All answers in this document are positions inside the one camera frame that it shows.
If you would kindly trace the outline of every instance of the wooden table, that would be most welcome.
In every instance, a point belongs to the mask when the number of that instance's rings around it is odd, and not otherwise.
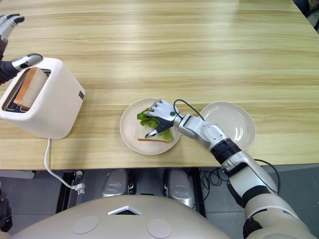
[[[291,0],[3,0],[0,9],[26,17],[6,60],[59,58],[86,89],[71,133],[52,143],[53,169],[218,165],[184,136],[156,156],[126,147],[121,115],[147,97],[198,110],[236,103],[256,123],[253,157],[319,162],[318,35]],[[1,120],[0,169],[44,169],[46,144]]]

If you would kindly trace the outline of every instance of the empty plate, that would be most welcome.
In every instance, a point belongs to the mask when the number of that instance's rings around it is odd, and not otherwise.
[[[242,150],[253,143],[255,124],[250,115],[238,105],[215,102],[207,105],[200,114],[207,122],[218,124]]]
[[[136,101],[131,104],[122,114],[120,122],[120,132],[122,139],[129,148],[138,153],[147,155],[164,153],[172,148],[180,137],[180,133],[178,132],[177,128],[172,127],[170,128],[170,132],[174,139],[170,143],[138,141],[141,127],[144,126],[140,125],[140,120],[137,119],[137,114],[151,107],[155,101],[159,101],[159,99],[146,98]]]

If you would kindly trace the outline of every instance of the toaster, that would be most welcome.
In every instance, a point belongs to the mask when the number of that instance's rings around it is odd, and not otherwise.
[[[80,111],[85,90],[59,59],[44,58],[34,67],[40,68],[48,78],[33,105],[29,110],[24,110],[13,102],[27,76],[28,68],[13,78],[1,97],[0,119],[39,137],[64,138]]]

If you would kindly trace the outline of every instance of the robot finger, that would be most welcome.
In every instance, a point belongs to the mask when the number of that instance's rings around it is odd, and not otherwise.
[[[13,29],[18,25],[18,23],[24,21],[24,16],[19,14],[10,14],[1,17],[2,24],[0,25],[0,36],[3,42],[7,42]]]

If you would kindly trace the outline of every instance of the green lettuce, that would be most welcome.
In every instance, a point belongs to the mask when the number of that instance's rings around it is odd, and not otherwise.
[[[147,116],[146,114],[144,114],[146,111],[148,111],[150,108],[147,108],[146,110],[142,111],[141,113],[139,113],[137,115],[137,119],[140,120],[140,124],[142,126],[147,125],[150,128],[156,128],[159,125],[159,122],[152,118]],[[171,135],[171,132],[169,130],[169,128],[161,133],[159,133],[159,136],[163,137],[163,139],[165,139],[166,141],[171,142],[174,138]]]

